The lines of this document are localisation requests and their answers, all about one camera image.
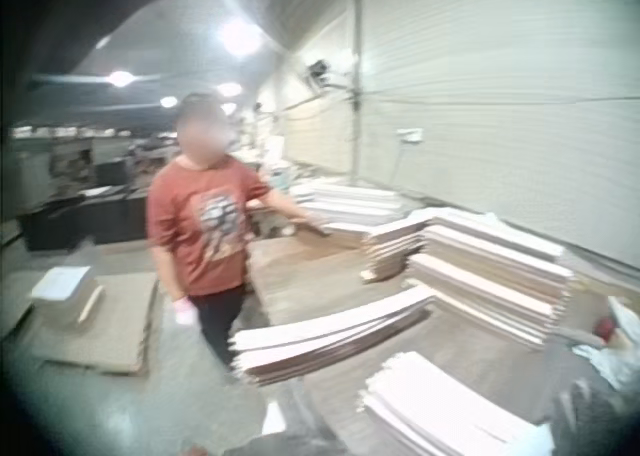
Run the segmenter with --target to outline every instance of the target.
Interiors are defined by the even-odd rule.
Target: cable
[[[371,99],[386,103],[397,104],[414,104],[418,106],[554,106],[554,105],[571,105],[571,104],[584,104],[584,103],[597,103],[605,101],[640,101],[640,96],[609,96],[609,97],[596,97],[596,98],[574,98],[567,100],[556,101],[426,101],[426,100],[411,100],[411,99],[395,99],[395,98],[379,98],[375,96],[377,93],[364,93],[364,96],[370,96]]]
[[[289,117],[289,116],[287,116],[285,114],[284,118],[287,121],[309,121],[311,119],[315,119],[318,116],[328,112],[330,109],[338,106],[339,103],[344,103],[344,102],[348,102],[348,101],[349,101],[349,98],[330,101],[330,102],[328,102],[328,104],[327,104],[327,106],[325,108],[320,109],[317,113],[313,114],[312,116],[305,116],[304,118],[291,118],[291,117]]]

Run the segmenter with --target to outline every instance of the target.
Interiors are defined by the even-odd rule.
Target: red object
[[[174,160],[156,175],[147,199],[147,233],[152,244],[173,253],[189,296],[220,293],[244,282],[245,206],[269,191],[255,171],[231,156],[204,171]]]
[[[596,336],[600,336],[605,340],[605,342],[608,343],[615,329],[616,323],[611,317],[606,316],[596,323],[595,328],[593,328],[593,334],[595,334]]]

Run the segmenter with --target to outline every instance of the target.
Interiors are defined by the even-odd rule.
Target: fluorescent light
[[[114,71],[107,78],[107,82],[113,84],[117,88],[124,88],[126,85],[135,81],[135,76],[126,71]]]
[[[104,38],[102,38],[100,41],[98,41],[98,44],[96,44],[96,49],[104,48],[110,39],[111,39],[111,36],[105,36]]]
[[[239,58],[255,53],[262,45],[260,28],[242,19],[234,19],[225,24],[218,37],[227,51]]]
[[[224,111],[224,114],[226,114],[227,116],[229,116],[231,113],[233,113],[236,108],[238,107],[238,105],[236,103],[224,103],[221,108],[222,111]]]
[[[160,104],[163,108],[173,108],[176,104],[178,104],[178,100],[173,96],[167,96],[166,98],[162,98],[160,100]]]
[[[242,93],[242,86],[238,83],[223,83],[220,84],[217,89],[225,98],[233,98]]]

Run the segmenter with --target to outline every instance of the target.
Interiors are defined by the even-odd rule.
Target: person
[[[199,319],[204,339],[229,369],[229,332],[245,297],[246,203],[258,199],[290,219],[315,223],[226,153],[229,126],[215,96],[187,96],[176,126],[182,153],[156,175],[147,199],[151,252],[177,322]]]

